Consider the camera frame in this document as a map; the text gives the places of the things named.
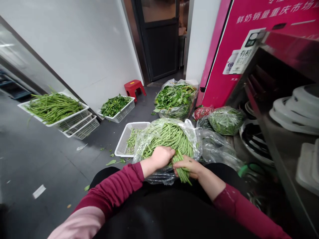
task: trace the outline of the dark door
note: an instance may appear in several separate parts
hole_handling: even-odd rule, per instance
[[[135,0],[151,81],[178,69],[179,0]]]

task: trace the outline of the stacked basket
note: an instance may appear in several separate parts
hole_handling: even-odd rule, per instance
[[[70,95],[65,94],[64,92],[59,92],[67,97],[72,98]],[[92,117],[92,113],[88,111],[89,106],[82,102],[78,102],[79,105],[83,107],[82,110],[65,117],[53,124],[47,124],[40,117],[34,115],[28,111],[25,107],[29,105],[30,101],[18,104],[18,106],[23,109],[25,112],[32,115],[34,118],[42,122],[47,127],[56,127],[60,132],[62,132],[68,138],[84,139],[88,136],[93,130],[95,130],[100,124],[96,119],[96,116]]]

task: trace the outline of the right hand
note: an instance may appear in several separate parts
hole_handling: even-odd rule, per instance
[[[201,174],[201,172],[203,172],[205,167],[186,155],[183,155],[183,157],[184,157],[184,160],[173,164],[175,175],[178,177],[178,174],[176,171],[177,168],[187,168],[189,170],[189,176],[194,179],[198,179],[199,175]]]

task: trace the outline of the white wall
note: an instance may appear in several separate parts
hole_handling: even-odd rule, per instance
[[[186,80],[200,84],[221,0],[194,0]]]
[[[1,0],[0,15],[94,110],[142,81],[120,0]]]

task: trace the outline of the plastic bag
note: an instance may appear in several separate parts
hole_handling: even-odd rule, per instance
[[[224,106],[217,108],[208,115],[214,131],[221,135],[235,135],[244,123],[245,114],[242,111]]]
[[[244,165],[243,161],[236,157],[235,149],[220,134],[206,129],[197,129],[201,139],[202,158],[200,162],[223,163],[239,171]]]
[[[208,130],[214,131],[213,127],[210,125],[210,122],[208,120],[208,116],[204,116],[201,119],[199,119],[196,122],[196,128],[208,129]]]
[[[133,158],[133,164],[143,160],[143,152],[146,147],[151,143],[153,138],[160,138],[160,131],[162,130],[165,123],[172,123],[178,125],[186,135],[187,139],[190,141],[193,149],[193,159],[198,161],[201,155],[200,152],[200,143],[198,142],[197,134],[192,123],[187,120],[187,122],[182,122],[177,119],[162,118],[157,119],[142,132],[137,135],[135,142],[135,152]],[[157,170],[151,176],[146,178],[146,181],[150,184],[160,184],[164,183],[165,185],[172,185],[176,180],[173,168],[171,165],[168,165],[162,169]]]
[[[185,95],[184,92],[181,92],[180,95],[176,95],[177,93],[170,94],[169,89],[174,86],[191,86],[189,87],[189,90],[187,95],[189,97],[187,99],[183,98]],[[197,88],[189,83],[187,83],[185,80],[179,80],[176,81],[175,79],[171,79],[167,81],[163,86],[158,95],[155,97],[154,105],[155,105],[155,112],[159,113],[160,118],[173,118],[173,119],[179,119],[179,120],[185,120],[190,116],[190,113],[193,108],[194,99],[197,94]],[[173,103],[172,105],[178,105],[175,107],[170,107],[168,103],[163,103],[162,98],[166,97],[176,98],[175,102],[170,101],[170,103]]]
[[[203,118],[206,115],[209,115],[214,111],[214,108],[212,107],[199,107],[195,109],[195,111],[192,114],[192,117],[194,120],[198,121],[199,119]]]

